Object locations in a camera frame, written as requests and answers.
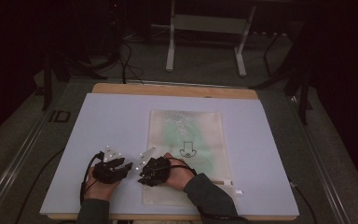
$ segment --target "person's left hand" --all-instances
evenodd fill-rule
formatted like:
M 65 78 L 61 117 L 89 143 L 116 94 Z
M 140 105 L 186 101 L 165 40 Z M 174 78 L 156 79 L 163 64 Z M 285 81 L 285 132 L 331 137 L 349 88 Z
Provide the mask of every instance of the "person's left hand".
M 84 199 L 100 199 L 110 202 L 112 193 L 120 184 L 120 181 L 113 184 L 104 184 L 100 181 L 96 181 L 96 179 L 92 176 L 93 170 L 94 167 L 89 169 L 89 179 L 86 183 L 86 189 L 88 190 L 84 194 Z

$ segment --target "drawing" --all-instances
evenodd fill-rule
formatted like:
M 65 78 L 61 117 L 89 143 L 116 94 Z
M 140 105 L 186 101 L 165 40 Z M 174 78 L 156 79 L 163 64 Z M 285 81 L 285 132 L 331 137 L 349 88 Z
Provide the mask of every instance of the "drawing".
M 193 148 L 193 142 L 183 142 L 183 148 L 179 150 L 183 157 L 191 158 L 196 156 L 197 150 Z

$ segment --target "gray sleeve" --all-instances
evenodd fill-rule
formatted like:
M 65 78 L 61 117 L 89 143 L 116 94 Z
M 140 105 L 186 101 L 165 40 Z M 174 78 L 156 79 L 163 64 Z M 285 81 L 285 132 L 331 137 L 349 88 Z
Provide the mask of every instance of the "gray sleeve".
M 86 199 L 77 215 L 77 224 L 108 224 L 109 202 L 99 199 Z
M 220 216 L 237 216 L 237 209 L 231 197 L 218 188 L 205 174 L 194 176 L 185 186 L 184 192 L 188 199 L 206 214 Z M 237 224 L 243 223 L 237 220 L 217 220 L 201 216 L 204 224 Z

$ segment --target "green paint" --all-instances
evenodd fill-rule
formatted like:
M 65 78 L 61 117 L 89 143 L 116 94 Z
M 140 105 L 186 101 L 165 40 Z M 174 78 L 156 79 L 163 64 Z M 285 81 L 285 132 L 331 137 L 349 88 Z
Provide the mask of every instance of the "green paint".
M 188 165 L 198 173 L 213 174 L 213 153 L 200 131 L 200 125 L 189 113 L 170 111 L 164 118 L 162 145 L 167 146 L 175 158 L 184 159 Z M 184 142 L 193 142 L 197 154 L 192 158 L 185 158 L 180 153 Z

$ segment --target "floor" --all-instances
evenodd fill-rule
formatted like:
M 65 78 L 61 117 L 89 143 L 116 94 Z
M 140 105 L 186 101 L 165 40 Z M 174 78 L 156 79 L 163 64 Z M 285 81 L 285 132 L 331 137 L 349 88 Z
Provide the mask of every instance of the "floor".
M 222 41 L 228 38 L 233 41 Z M 243 57 L 247 77 L 238 76 L 232 48 L 235 36 L 214 35 L 208 39 L 197 33 L 179 34 L 174 70 L 170 73 L 165 71 L 166 29 L 156 30 L 150 41 L 144 41 L 137 34 L 127 34 L 124 40 L 121 54 L 123 59 L 130 59 L 126 70 L 128 82 L 246 89 L 269 78 L 262 56 L 271 38 L 265 35 L 253 34 L 246 42 Z M 268 53 L 271 70 L 281 64 L 290 46 L 287 37 L 278 39 Z M 98 73 L 108 77 L 107 82 L 120 83 L 121 71 L 118 63 Z M 6 184 L 0 185 L 0 223 L 59 223 L 40 215 L 39 209 L 85 94 L 97 82 L 73 71 L 69 83 L 53 82 L 54 100 L 48 111 L 41 111 L 43 97 L 31 95 L 1 126 L 0 181 Z M 279 111 L 276 116 L 268 117 L 268 121 L 286 172 L 306 195 L 318 223 L 358 223 L 358 174 L 318 100 L 317 91 L 310 90 L 308 125 L 300 125 L 293 116 L 296 102 L 282 97 L 284 84 L 285 81 L 281 81 L 257 93 L 266 112 Z M 71 118 L 67 122 L 54 122 L 50 119 L 54 110 L 70 111 Z M 280 138 L 282 134 L 286 136 L 284 139 Z M 300 217 L 287 223 L 316 223 L 295 189 L 294 194 Z

